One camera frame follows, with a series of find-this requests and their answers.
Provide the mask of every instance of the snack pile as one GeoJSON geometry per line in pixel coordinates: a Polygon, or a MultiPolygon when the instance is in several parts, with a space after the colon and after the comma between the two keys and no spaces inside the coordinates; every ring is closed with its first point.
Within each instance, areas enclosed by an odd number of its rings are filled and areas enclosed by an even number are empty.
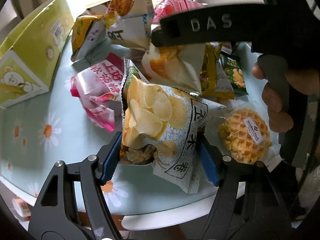
{"type": "Polygon", "coordinates": [[[228,117],[218,128],[223,144],[238,162],[254,164],[271,146],[265,121],[250,108],[228,117]]]}
{"type": "Polygon", "coordinates": [[[197,130],[223,106],[175,88],[150,84],[132,62],[126,61],[127,66],[120,162],[153,162],[155,175],[186,193],[196,193],[199,179],[195,177],[199,176],[193,175],[200,172],[195,153],[197,130]]]}
{"type": "Polygon", "coordinates": [[[156,48],[150,41],[162,18],[205,5],[163,0],[153,9],[151,0],[104,1],[77,18],[72,35],[72,60],[84,57],[106,37],[131,49],[127,57],[134,58],[138,68],[129,59],[123,62],[109,54],[74,78],[71,93],[80,98],[91,120],[108,132],[122,115],[120,163],[151,164],[153,174],[188,194],[198,191],[201,163],[196,140],[198,129],[206,124],[216,129],[214,136],[219,134],[230,151],[224,154],[238,162],[254,164],[271,146],[268,127],[253,109],[232,109],[222,124],[212,124],[208,120],[226,108],[197,97],[247,95],[231,42],[156,48]]]}

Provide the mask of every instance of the yellow box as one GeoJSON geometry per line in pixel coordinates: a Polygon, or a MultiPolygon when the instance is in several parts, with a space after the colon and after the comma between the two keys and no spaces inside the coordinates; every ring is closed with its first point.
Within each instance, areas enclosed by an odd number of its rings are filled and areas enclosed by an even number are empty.
{"type": "Polygon", "coordinates": [[[0,107],[48,92],[73,27],[66,0],[49,0],[25,17],[0,46],[0,107]]]}

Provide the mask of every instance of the finger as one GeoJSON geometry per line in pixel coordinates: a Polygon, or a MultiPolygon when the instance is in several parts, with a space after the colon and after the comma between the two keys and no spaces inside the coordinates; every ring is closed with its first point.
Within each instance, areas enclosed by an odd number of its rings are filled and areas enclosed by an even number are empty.
{"type": "Polygon", "coordinates": [[[254,64],[254,67],[252,68],[252,75],[256,78],[256,79],[266,79],[262,69],[260,68],[260,66],[258,65],[258,62],[256,62],[254,64]]]}
{"type": "Polygon", "coordinates": [[[264,86],[261,98],[267,107],[275,113],[278,113],[282,109],[282,100],[279,94],[271,89],[269,83],[264,86]]]}
{"type": "Polygon", "coordinates": [[[315,69],[288,70],[285,77],[292,87],[302,94],[319,94],[319,72],[315,69]]]}
{"type": "Polygon", "coordinates": [[[291,116],[283,111],[276,113],[268,108],[269,127],[274,132],[287,132],[293,127],[291,116]]]}

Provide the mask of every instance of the pink packaging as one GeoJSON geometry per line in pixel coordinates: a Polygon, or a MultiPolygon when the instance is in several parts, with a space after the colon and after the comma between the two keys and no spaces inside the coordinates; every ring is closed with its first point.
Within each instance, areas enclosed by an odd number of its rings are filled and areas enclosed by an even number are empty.
{"type": "Polygon", "coordinates": [[[155,6],[155,17],[153,24],[160,24],[160,20],[172,14],[177,14],[193,9],[198,9],[207,5],[206,3],[198,3],[191,0],[163,0],[155,6]]]}
{"type": "Polygon", "coordinates": [[[110,53],[107,58],[75,76],[71,95],[78,97],[91,121],[108,132],[121,117],[121,81],[124,62],[110,53]]]}

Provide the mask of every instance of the qr code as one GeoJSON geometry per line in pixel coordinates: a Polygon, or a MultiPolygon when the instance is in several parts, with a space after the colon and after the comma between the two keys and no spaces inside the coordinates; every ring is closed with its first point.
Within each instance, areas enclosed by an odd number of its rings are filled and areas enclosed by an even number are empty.
{"type": "Polygon", "coordinates": [[[54,42],[56,43],[56,45],[62,42],[62,35],[64,33],[64,28],[59,19],[52,26],[51,33],[53,35],[54,42]]]}

